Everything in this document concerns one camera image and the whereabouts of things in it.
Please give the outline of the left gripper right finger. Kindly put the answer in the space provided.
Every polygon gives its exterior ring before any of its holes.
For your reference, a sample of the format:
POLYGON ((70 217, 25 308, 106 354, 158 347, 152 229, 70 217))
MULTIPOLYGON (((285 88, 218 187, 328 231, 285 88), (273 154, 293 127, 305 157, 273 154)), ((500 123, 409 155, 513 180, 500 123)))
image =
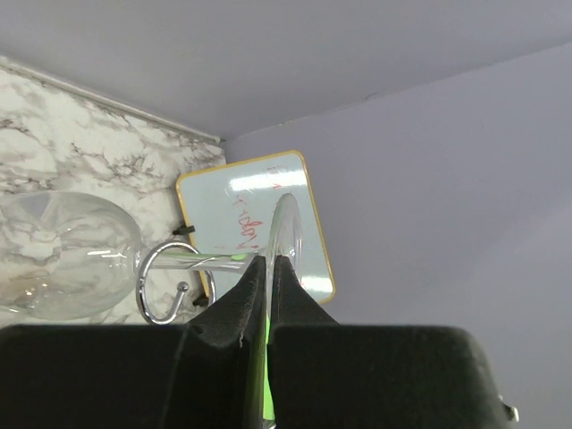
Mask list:
POLYGON ((487 358, 468 332, 340 324, 274 265, 270 389, 281 428, 500 428, 487 358))

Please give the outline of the small clear wine glass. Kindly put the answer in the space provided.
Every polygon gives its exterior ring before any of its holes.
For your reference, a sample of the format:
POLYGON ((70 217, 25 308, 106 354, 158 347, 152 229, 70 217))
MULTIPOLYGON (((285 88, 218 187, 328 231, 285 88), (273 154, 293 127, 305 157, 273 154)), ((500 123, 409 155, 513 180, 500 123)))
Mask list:
MULTIPOLYGON (((300 248, 299 205, 284 194, 267 246, 210 254, 209 270, 241 278, 254 258, 267 256, 286 257, 296 267, 300 248)), ((30 316, 31 324, 154 325, 143 319, 135 297, 147 252, 137 223, 108 200, 55 191, 11 196, 1 205, 1 306, 30 316)))

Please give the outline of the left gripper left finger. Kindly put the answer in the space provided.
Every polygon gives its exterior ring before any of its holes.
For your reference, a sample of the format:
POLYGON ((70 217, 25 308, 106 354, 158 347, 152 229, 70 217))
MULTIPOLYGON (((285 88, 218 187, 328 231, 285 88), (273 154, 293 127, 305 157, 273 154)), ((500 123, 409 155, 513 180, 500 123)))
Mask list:
POLYGON ((258 428, 265 260, 186 324, 1 331, 4 428, 258 428))

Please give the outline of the green plastic wine glass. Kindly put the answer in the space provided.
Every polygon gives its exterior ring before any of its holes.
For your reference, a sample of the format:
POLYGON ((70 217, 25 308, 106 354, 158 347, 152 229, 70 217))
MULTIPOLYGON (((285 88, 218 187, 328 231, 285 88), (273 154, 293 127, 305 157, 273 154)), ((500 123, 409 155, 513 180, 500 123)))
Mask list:
POLYGON ((263 397, 263 427, 275 428, 273 398, 269 382, 267 345, 271 327, 272 291, 273 291, 273 264, 275 256, 267 256, 265 275, 265 362, 264 362, 264 397, 263 397))

